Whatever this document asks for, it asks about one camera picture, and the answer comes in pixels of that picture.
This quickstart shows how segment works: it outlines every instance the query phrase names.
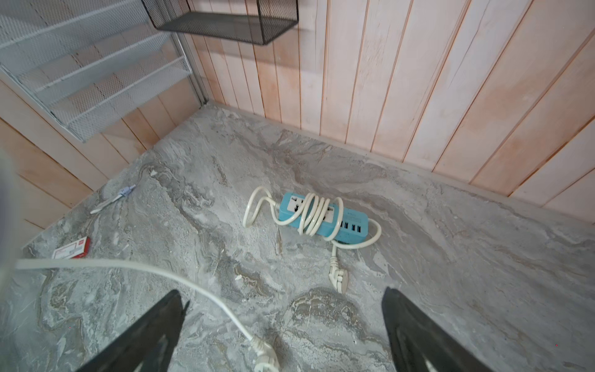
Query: white wire mesh rack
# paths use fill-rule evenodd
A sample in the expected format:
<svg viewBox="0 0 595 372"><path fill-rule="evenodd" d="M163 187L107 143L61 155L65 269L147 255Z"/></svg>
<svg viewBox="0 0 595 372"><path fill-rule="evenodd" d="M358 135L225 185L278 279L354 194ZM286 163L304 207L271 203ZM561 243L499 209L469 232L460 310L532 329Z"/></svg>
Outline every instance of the white wire mesh rack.
<svg viewBox="0 0 595 372"><path fill-rule="evenodd" d="M3 43L0 44L0 63L16 76L105 37L125 31L135 24L148 21L139 0L116 2L47 27L40 27L40 23L47 24L55 18L51 16L52 13L36 19L39 15L31 12L27 6L30 5L35 10L36 7L33 4L41 7L42 1L29 3L20 0L2 0L1 3L0 23ZM59 9L64 12L70 9L67 4L61 5Z"/></svg>
<svg viewBox="0 0 595 372"><path fill-rule="evenodd" d="M151 72L137 79L140 72L147 70ZM70 132L85 141L190 73L190 65L184 56L169 63L162 55L149 57L77 93L74 99L58 102L51 111L66 122L65 127Z"/></svg>
<svg viewBox="0 0 595 372"><path fill-rule="evenodd" d="M37 89L35 93L41 102L52 105L94 82L122 70L139 60L156 53L169 38L165 33L153 35L124 49L97 60L72 73Z"/></svg>
<svg viewBox="0 0 595 372"><path fill-rule="evenodd" d="M140 0L0 0L0 68L83 142L192 73L169 38Z"/></svg>

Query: black wire mesh basket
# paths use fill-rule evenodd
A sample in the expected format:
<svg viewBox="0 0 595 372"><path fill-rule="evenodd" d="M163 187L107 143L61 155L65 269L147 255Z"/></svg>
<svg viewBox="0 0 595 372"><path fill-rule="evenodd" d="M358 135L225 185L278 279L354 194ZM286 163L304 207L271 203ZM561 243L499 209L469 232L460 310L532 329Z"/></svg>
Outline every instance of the black wire mesh basket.
<svg viewBox="0 0 595 372"><path fill-rule="evenodd" d="M191 11L187 0L142 0L161 31L266 45L298 23L298 0L256 0L258 15Z"/></svg>

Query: white power cord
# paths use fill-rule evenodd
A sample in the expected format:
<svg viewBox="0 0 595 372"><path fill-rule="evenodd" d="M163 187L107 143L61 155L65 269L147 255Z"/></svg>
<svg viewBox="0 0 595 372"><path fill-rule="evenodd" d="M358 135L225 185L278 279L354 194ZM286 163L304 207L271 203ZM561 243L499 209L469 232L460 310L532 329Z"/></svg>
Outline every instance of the white power cord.
<svg viewBox="0 0 595 372"><path fill-rule="evenodd" d="M34 270L41 268L74 268L74 267L120 267L129 268L132 270L145 271L147 273L157 274L162 277L173 279L181 284L184 284L201 295L207 297L212 302L215 302L231 319L231 321L237 326L237 328L246 336L252 349L256 352L256 367L254 372L279 372L279 361L277 354L271 345L264 342L261 338L254 336L246 327L240 322L236 315L231 311L223 301L200 287L196 283L188 280L183 276L179 276L170 271L158 268L155 266L145 265L138 262L124 261L124 260L96 260L96 259L74 259L74 260L48 260L48 259L37 259L28 258L17 261L16 269L18 270Z"/></svg>
<svg viewBox="0 0 595 372"><path fill-rule="evenodd" d="M252 213L250 219L248 219L248 215L250 213L250 209L252 208L252 204L254 203L254 199L260 190L263 190L267 195L260 198L256 205L256 210ZM299 205L297 211L293 214L293 216L289 217L285 221L280 221L277 215L275 214L275 209L278 209L280 204L273 200L273 195L271 192L264 186L258 186L250 196L248 200L248 205L246 206L246 212L244 213L244 219L242 224L245 228L250 227L254 221L256 220L256 216L260 212L262 207L262 203L268 202L271 206L271 215L273 220L276 224L285 226L289 225L290 223L294 222L298 217L301 215L299 227L297 228L297 232L302 235L304 234L304 229L306 229L306 234L310 236L314 236L320 225L322 225L322 221L324 219L324 214L330 204L330 199L319 198L318 195L310 192L306 195L306 199L303 203ZM327 242L330 241L333 244L333 251L331 254L331 262L330 262L330 270L328 273L328 278L331 280L331 284L333 288L335 288L339 293L345 293L347 291L347 283L349 282L349 276L347 270L339 269L339 262L337 260L337 248L341 249L359 249L364 248L369 245L376 243L376 240L380 238L382 234L382 227L380 224L373 219L369 218L369 221L372 222L376 226L376 234L366 240L365 242L357 243L357 244L343 244L339 243L338 241L334 240L334 238L339 233L339 229L341 228L341 222L343 221L343 200L339 197L336 197L334 200L337 205L339 206L339 216L337 217L337 223L335 224L334 230L331 235L323 237L324 240ZM308 213L310 208L310 204L312 204L312 210Z"/></svg>

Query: power strip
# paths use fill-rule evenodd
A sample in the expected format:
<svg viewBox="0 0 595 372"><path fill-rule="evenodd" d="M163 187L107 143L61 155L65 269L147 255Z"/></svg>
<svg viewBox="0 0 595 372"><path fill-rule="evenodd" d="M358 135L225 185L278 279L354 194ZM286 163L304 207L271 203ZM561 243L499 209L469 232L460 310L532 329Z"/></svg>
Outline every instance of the power strip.
<svg viewBox="0 0 595 372"><path fill-rule="evenodd" d="M306 200L305 196L296 193L288 192L283 195L281 206L279 207L279 220L287 221L295 212L298 211L300 205ZM306 215L312 212L313 204L310 205L306 211ZM322 219L322 224L316 234L322 236L329 236L332 234L337 218L339 217L339 206L336 204L329 204ZM295 220L289 224L296 229L299 228L299 220ZM357 244L366 240L368 236L368 215L365 213L343 209L343 218L341 221L341 229L335 236L335 240L343 244Z"/></svg>
<svg viewBox="0 0 595 372"><path fill-rule="evenodd" d="M250 216L252 203L261 190L267 195L260 198L256 210ZM336 204L330 204L330 199L319 198L312 192L306 196L288 192L283 196L281 203L278 203L273 200L273 195L266 187L258 186L248 200L242 225L250 227L256 220L262 203L267 202L270 204L271 216L276 224L293 226L297 228L300 235L323 236L324 240L333 244L328 278L339 293L345 293L349 273L339 267L337 248L360 249L372 245L380 238L382 227L378 222L368 218L365 213L344 208L341 198L335 198L334 201ZM365 240L368 236L368 223L376 226L376 234Z"/></svg>

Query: wire mesh shelf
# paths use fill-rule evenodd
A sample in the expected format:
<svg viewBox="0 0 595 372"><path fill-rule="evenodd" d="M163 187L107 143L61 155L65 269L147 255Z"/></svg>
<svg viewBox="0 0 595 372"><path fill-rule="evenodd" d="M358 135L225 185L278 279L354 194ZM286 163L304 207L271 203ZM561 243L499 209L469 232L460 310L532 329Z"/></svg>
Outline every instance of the wire mesh shelf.
<svg viewBox="0 0 595 372"><path fill-rule="evenodd" d="M70 74L35 90L37 97L46 105L52 105L103 78L122 70L158 52L169 38L166 33L158 33L136 42L124 49L90 63Z"/></svg>
<svg viewBox="0 0 595 372"><path fill-rule="evenodd" d="M156 29L266 45L297 25L298 0L256 0L258 15L191 11L184 0L142 0Z"/></svg>
<svg viewBox="0 0 595 372"><path fill-rule="evenodd" d="M0 0L0 70L82 142L192 73L172 36L140 0Z"/></svg>
<svg viewBox="0 0 595 372"><path fill-rule="evenodd" d="M50 109L65 122L66 129L86 141L191 72L186 57L167 63L159 54L57 102Z"/></svg>
<svg viewBox="0 0 595 372"><path fill-rule="evenodd" d="M35 24L46 19L35 19L23 3L9 0L0 7L0 64L15 76L148 20L138 0L125 0L40 27Z"/></svg>

